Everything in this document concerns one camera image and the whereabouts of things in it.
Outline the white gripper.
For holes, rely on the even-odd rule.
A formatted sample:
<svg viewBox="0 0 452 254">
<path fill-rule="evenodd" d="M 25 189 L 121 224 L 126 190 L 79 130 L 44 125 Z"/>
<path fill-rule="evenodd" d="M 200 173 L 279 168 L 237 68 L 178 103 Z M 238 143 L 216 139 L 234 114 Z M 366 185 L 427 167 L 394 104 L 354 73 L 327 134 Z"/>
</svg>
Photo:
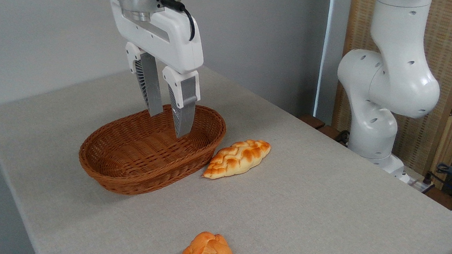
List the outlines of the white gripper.
<svg viewBox="0 0 452 254">
<path fill-rule="evenodd" d="M 150 116 L 163 112 L 157 58 L 168 65 L 162 74 L 168 84 L 176 136 L 189 134 L 196 102 L 201 99 L 199 73 L 195 70 L 204 64 L 197 25 L 190 40 L 191 23 L 183 12 L 164 7 L 149 14 L 147 21 L 138 21 L 121 8 L 119 0 L 110 0 L 110 4 L 116 27 L 128 40 L 125 46 L 128 64 L 138 80 Z"/>
</svg>

